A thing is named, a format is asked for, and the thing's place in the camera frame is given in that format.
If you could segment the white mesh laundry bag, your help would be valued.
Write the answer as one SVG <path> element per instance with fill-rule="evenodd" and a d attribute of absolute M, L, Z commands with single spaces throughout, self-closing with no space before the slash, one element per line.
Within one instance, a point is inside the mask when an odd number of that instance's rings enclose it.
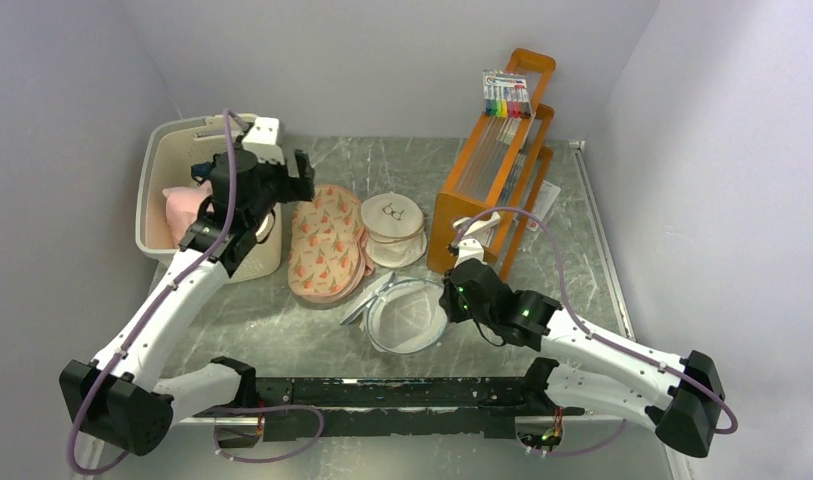
<path fill-rule="evenodd" d="M 374 349 L 410 355 L 435 345 L 448 319 L 440 283 L 391 272 L 365 287 L 340 324 L 357 324 Z"/>

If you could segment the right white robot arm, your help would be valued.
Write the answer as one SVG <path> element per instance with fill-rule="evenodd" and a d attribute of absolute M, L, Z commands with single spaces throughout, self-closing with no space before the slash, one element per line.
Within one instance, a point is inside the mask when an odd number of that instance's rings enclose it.
<path fill-rule="evenodd" d="M 478 260 L 447 271 L 443 288 L 439 304 L 450 322 L 473 321 L 503 346 L 545 356 L 538 377 L 521 389 L 530 412 L 593 410 L 643 426 L 686 456 L 708 456 L 726 399 L 710 356 L 665 353 L 575 320 L 555 299 L 512 290 Z"/>

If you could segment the pink bra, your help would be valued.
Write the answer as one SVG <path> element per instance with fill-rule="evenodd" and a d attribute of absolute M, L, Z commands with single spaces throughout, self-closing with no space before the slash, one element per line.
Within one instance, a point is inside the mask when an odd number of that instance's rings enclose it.
<path fill-rule="evenodd" d="M 212 194 L 211 182 L 196 187 L 165 188 L 165 216 L 173 244 L 177 247 L 188 228 L 197 220 L 199 208 Z"/>

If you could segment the dark blue bra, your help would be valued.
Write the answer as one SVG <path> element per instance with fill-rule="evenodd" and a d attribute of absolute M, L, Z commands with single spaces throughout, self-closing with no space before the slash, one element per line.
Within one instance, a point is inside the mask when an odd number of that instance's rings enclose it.
<path fill-rule="evenodd" d="M 190 176 L 198 185 L 202 185 L 210 179 L 210 174 L 213 168 L 213 162 L 194 164 L 190 167 Z"/>

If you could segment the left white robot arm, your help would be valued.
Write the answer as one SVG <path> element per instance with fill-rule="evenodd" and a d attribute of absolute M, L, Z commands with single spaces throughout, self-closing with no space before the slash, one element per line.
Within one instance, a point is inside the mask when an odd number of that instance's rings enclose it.
<path fill-rule="evenodd" d="M 171 379 L 160 374 L 170 352 L 205 303 L 236 273 L 258 245 L 257 233 L 280 203 L 314 197 L 314 169 L 306 152 L 294 153 L 298 174 L 250 151 L 230 147 L 215 155 L 211 193 L 198 206 L 163 283 L 94 358 L 70 361 L 59 384 L 71 416 L 67 460 L 75 467 L 80 433 L 143 456 L 171 427 L 204 411 L 243 416 L 261 405 L 256 371 L 226 357 Z"/>

